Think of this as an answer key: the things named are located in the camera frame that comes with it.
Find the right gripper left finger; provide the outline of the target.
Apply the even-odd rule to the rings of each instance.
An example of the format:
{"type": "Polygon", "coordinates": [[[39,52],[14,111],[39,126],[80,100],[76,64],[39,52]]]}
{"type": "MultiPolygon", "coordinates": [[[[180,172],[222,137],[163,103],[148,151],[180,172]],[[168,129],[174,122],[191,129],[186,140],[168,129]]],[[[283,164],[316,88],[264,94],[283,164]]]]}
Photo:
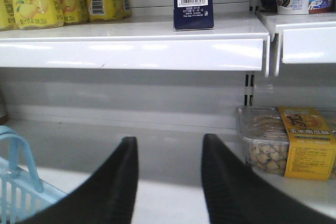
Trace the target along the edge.
{"type": "Polygon", "coordinates": [[[137,138],[124,137],[78,188],[23,223],[131,223],[139,181],[137,138]]]}

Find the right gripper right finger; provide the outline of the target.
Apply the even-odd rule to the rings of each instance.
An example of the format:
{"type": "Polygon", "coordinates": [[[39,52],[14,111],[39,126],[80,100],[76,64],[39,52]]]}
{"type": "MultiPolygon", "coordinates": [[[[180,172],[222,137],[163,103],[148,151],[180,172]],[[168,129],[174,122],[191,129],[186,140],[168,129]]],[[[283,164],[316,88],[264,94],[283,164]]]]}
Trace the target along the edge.
{"type": "Polygon", "coordinates": [[[335,223],[260,178],[216,134],[203,136],[201,177],[210,223],[335,223]]]}

